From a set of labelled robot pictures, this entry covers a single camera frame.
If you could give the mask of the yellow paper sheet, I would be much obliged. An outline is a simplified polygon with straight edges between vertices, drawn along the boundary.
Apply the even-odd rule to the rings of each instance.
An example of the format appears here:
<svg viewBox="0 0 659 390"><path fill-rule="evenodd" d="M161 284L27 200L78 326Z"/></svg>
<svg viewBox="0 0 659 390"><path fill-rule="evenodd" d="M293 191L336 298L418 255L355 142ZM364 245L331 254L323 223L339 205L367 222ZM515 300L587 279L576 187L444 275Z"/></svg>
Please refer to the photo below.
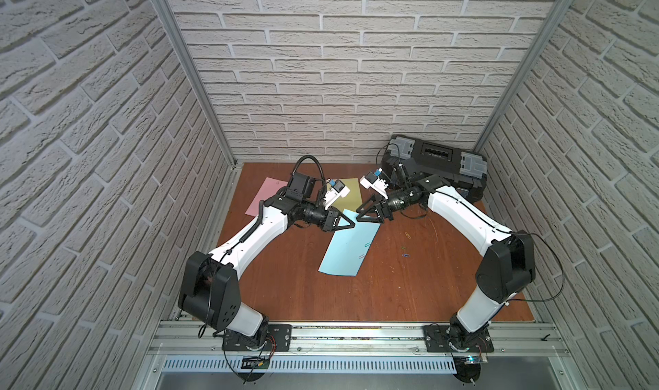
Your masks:
<svg viewBox="0 0 659 390"><path fill-rule="evenodd" d="M342 178L341 181L349 189L349 193L346 197L339 197L332 206L341 212L349 210L355 213L363 203L359 180L357 178Z"/></svg>

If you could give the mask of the light blue paper sheet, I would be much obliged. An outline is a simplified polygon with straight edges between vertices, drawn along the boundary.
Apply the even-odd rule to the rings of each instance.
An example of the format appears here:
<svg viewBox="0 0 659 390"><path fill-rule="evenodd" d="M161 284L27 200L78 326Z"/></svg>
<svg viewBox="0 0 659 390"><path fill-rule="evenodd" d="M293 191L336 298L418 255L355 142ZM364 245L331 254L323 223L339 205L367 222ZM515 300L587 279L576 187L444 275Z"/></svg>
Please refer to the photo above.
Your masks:
<svg viewBox="0 0 659 390"><path fill-rule="evenodd" d="M335 232L322 260L319 272L327 275L355 277L362 265L358 259L363 246L373 243L380 224L360 223L357 213L344 210L343 213L355 222L355 228Z"/></svg>

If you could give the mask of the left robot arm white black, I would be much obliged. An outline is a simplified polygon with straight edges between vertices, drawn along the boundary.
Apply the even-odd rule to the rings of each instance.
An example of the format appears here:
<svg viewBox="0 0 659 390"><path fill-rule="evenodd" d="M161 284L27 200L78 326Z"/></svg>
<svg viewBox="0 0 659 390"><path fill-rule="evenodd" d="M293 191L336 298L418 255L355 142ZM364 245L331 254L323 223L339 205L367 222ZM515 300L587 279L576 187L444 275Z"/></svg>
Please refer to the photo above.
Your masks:
<svg viewBox="0 0 659 390"><path fill-rule="evenodd" d="M242 302L243 272L268 244L300 221L324 232L353 229L355 222L334 206L349 193L343 181L324 175L317 158L305 155L287 185L259 201L250 224L209 253L193 253L184 266L178 307L203 323L199 334L206 328L238 333L252 349L272 342L268 318Z"/></svg>

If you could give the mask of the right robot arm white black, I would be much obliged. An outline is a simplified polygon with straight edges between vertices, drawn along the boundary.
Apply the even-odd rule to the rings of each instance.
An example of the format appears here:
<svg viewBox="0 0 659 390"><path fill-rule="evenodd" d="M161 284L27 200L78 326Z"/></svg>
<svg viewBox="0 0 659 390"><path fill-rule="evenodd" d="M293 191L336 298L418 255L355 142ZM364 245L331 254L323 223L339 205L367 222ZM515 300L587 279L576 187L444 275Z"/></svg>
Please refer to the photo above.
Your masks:
<svg viewBox="0 0 659 390"><path fill-rule="evenodd" d="M444 218L476 248L482 262L475 274L475 290L451 317L444 337L455 352L484 350L494 316L535 279L532 235L514 232L489 218L441 176L407 180L400 189L388 192L384 172L376 170L363 176L360 185L375 194L358 208L359 222L381 224L392 220L393 213L420 204Z"/></svg>

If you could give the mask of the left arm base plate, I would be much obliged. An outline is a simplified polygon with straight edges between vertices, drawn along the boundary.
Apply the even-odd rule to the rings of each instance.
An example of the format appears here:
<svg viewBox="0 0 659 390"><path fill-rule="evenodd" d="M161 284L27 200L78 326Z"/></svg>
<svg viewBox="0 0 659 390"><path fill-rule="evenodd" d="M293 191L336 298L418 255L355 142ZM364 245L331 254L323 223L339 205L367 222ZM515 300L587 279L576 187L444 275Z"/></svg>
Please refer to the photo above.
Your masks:
<svg viewBox="0 0 659 390"><path fill-rule="evenodd" d="M291 324L269 324L253 336L226 330L223 337L224 352L288 352L293 335Z"/></svg>

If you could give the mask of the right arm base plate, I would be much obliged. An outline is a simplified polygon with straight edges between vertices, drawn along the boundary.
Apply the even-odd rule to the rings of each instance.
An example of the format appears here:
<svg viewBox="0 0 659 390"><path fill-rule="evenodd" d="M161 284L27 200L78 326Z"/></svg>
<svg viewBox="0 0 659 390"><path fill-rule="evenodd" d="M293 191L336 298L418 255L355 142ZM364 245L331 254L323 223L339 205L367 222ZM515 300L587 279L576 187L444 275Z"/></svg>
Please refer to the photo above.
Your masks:
<svg viewBox="0 0 659 390"><path fill-rule="evenodd" d="M439 325L433 323L422 327L424 340L429 353L491 353L494 342L486 327L470 333L460 324Z"/></svg>

